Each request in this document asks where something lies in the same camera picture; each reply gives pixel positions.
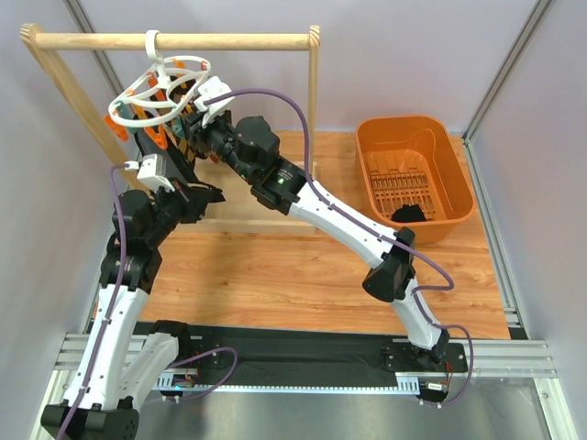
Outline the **brown argyle sock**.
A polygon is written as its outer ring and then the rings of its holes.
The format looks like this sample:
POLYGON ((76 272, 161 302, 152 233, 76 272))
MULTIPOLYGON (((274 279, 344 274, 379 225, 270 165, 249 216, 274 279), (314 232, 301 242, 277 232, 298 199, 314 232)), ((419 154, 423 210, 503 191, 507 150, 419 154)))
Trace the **brown argyle sock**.
POLYGON ((194 138, 189 132, 192 118, 189 113, 180 113, 172 120, 172 132, 176 138, 176 148, 183 154, 190 171, 193 171, 199 153, 194 144, 194 138))

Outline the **white round clip hanger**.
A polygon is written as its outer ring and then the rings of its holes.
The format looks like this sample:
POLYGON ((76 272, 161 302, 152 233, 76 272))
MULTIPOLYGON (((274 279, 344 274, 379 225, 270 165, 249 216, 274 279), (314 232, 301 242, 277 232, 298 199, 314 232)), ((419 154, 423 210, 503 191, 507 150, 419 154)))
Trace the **white round clip hanger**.
POLYGON ((159 34, 159 30, 149 30, 144 36, 152 65, 108 106, 111 120, 122 127, 156 127, 172 121, 210 76, 207 59, 190 55, 164 58, 156 47, 159 34))

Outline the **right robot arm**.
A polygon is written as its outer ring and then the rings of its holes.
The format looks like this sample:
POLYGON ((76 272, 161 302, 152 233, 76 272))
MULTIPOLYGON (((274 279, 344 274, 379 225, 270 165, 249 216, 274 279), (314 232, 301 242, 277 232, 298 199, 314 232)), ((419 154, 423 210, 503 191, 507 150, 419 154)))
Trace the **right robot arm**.
POLYGON ((261 116, 231 124, 218 116, 205 122, 188 115, 184 127, 199 155, 216 156, 249 187, 266 208, 306 221, 355 252, 369 267, 362 288, 389 303, 400 317, 416 361, 426 367, 444 361, 449 333, 433 318, 418 292, 415 233, 374 223, 327 193, 280 152, 280 139, 261 116))

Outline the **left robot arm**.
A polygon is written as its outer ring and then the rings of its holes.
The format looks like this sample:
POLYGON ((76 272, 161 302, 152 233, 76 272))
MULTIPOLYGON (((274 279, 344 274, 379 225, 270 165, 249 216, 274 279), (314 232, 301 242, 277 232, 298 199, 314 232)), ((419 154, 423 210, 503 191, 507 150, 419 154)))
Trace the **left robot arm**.
POLYGON ((76 375, 60 403, 48 404, 41 426, 55 439, 133 439, 151 388, 170 364, 193 352, 187 324, 158 321, 138 354, 127 352, 139 315, 161 267, 160 245, 179 224, 195 224, 223 192, 210 184, 186 185, 153 194, 116 194, 109 238, 98 281, 98 304, 76 375))

